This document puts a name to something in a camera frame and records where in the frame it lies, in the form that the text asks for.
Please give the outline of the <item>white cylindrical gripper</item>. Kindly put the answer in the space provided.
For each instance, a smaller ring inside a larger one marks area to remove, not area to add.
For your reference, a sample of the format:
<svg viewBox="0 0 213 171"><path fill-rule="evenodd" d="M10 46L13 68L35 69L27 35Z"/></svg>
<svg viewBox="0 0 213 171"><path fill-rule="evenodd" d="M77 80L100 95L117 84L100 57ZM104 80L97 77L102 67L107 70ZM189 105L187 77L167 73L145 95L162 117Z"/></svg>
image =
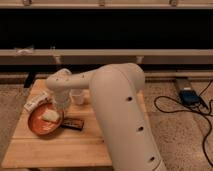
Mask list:
<svg viewBox="0 0 213 171"><path fill-rule="evenodd" d="M53 103L57 110L65 110L70 105L70 90L60 90L53 93Z"/></svg>

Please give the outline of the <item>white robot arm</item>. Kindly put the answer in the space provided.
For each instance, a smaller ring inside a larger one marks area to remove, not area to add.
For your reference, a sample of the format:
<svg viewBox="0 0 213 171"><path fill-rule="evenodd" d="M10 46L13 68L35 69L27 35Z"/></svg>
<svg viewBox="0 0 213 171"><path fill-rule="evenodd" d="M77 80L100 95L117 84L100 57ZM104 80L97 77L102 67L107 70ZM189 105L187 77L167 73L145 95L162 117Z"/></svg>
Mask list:
<svg viewBox="0 0 213 171"><path fill-rule="evenodd" d="M109 64L79 74L61 69L46 79L57 107L65 104L72 89L90 91L114 171L167 171L138 100L144 83L144 72L134 63Z"/></svg>

